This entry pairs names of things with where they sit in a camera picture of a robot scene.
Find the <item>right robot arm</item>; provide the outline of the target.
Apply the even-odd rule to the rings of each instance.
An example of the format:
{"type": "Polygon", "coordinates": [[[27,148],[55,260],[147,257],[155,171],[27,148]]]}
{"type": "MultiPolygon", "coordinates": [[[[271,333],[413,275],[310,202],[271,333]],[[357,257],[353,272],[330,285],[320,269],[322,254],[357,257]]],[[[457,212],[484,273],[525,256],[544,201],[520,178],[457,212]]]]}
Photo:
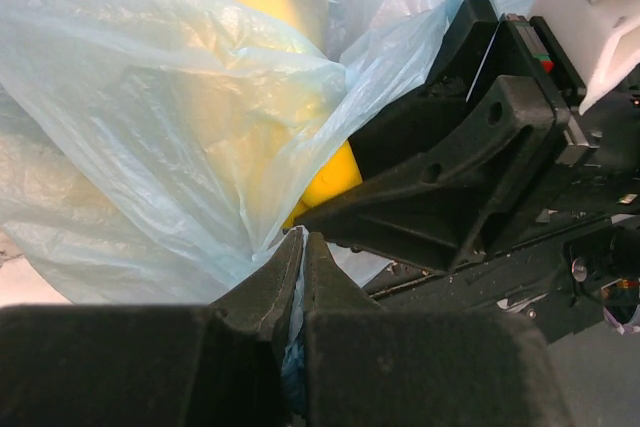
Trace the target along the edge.
{"type": "Polygon", "coordinates": [[[500,307],[557,340],[639,318],[639,74],[586,87],[546,21],[465,0],[426,81],[350,137],[362,182],[300,223],[403,268],[394,308],[500,307]]]}

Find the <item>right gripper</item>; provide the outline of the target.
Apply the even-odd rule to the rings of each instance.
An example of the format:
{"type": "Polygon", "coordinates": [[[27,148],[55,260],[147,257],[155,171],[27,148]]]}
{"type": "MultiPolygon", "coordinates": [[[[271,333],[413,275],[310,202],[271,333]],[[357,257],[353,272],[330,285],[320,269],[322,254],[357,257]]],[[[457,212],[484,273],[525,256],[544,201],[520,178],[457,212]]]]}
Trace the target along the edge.
{"type": "MultiPolygon", "coordinates": [[[[443,37],[422,98],[465,99],[498,19],[464,0],[443,37]]],[[[586,96],[546,21],[505,15],[500,75],[468,116],[426,153],[300,219],[329,242],[431,272],[480,262],[565,222],[639,211],[639,98],[586,96]]]]}

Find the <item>blue plastic bag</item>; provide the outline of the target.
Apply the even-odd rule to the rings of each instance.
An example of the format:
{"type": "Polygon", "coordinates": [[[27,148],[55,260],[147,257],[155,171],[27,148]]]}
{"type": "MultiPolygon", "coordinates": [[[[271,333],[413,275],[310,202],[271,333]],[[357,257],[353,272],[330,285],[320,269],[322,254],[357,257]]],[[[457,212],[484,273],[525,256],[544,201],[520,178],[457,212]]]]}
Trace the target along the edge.
{"type": "Polygon", "coordinates": [[[2,219],[65,293],[204,300],[253,272],[330,150],[426,75],[444,12],[339,62],[326,0],[1,0],[2,219]]]}

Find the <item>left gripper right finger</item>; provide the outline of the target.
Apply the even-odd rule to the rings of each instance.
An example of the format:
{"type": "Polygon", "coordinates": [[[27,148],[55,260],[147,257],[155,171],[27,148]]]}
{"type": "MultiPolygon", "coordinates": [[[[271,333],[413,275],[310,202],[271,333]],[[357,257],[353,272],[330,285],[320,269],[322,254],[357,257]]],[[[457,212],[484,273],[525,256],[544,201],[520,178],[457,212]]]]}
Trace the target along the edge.
{"type": "Polygon", "coordinates": [[[311,426],[570,426],[545,340],[502,312],[390,311],[318,233],[304,261],[311,426]]]}

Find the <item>yellow fake banana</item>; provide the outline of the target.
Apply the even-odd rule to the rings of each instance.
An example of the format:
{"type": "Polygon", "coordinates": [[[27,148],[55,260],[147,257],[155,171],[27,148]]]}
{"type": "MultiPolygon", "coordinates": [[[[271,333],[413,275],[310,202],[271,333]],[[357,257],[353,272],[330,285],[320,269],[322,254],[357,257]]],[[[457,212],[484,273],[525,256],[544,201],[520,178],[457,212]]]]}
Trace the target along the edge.
{"type": "MultiPolygon", "coordinates": [[[[274,17],[304,35],[319,51],[325,50],[328,24],[328,0],[237,0],[246,6],[274,17]]],[[[315,174],[283,227],[312,207],[336,197],[362,183],[351,146],[344,142],[327,163],[315,174]]]]}

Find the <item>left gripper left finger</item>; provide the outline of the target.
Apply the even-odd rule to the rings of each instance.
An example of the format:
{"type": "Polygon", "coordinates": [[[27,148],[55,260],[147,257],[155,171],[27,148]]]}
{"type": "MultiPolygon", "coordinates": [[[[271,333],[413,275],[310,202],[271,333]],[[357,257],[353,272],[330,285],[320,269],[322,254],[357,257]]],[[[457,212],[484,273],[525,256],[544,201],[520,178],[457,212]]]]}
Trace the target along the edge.
{"type": "Polygon", "coordinates": [[[281,386],[303,233],[207,305],[1,312],[5,426],[284,426],[281,386]]]}

